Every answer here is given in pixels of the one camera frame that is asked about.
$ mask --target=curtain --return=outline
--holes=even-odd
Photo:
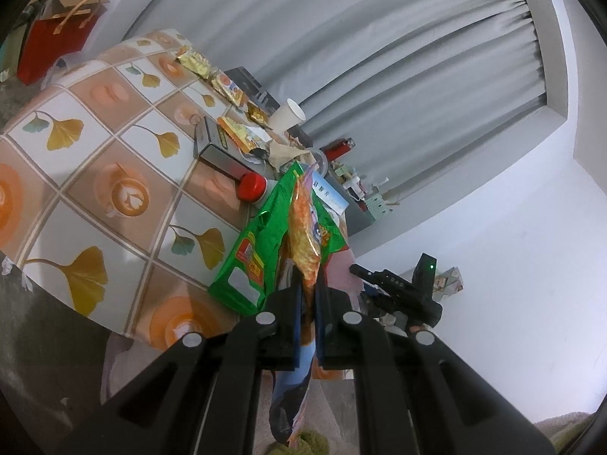
[[[352,137],[393,201],[546,104],[525,0],[154,0],[129,34],[167,26],[300,103],[315,146]]]

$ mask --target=red shopping bag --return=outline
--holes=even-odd
[[[99,18],[96,11],[102,0],[88,16],[75,15],[81,6],[89,2],[82,0],[60,22],[59,19],[50,19],[37,20],[32,24],[17,69],[17,77],[23,83],[29,85],[40,80],[58,58],[82,50]]]

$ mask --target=bottle with red cap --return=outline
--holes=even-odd
[[[236,196],[239,200],[251,203],[260,209],[274,190],[276,183],[277,181],[266,179],[261,174],[247,173],[241,178]]]

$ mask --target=green snack bag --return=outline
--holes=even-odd
[[[294,163],[276,184],[259,213],[241,233],[219,270],[209,294],[242,315],[258,313],[274,290],[280,245],[288,229],[295,180],[303,174]],[[345,246],[344,237],[321,201],[313,194],[321,228],[322,263]]]

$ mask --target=patterned tablecloth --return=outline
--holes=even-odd
[[[174,60],[175,30],[133,38],[45,89],[0,136],[0,249],[79,313],[165,349],[237,315],[205,291],[248,219],[198,162],[189,118],[235,115]]]

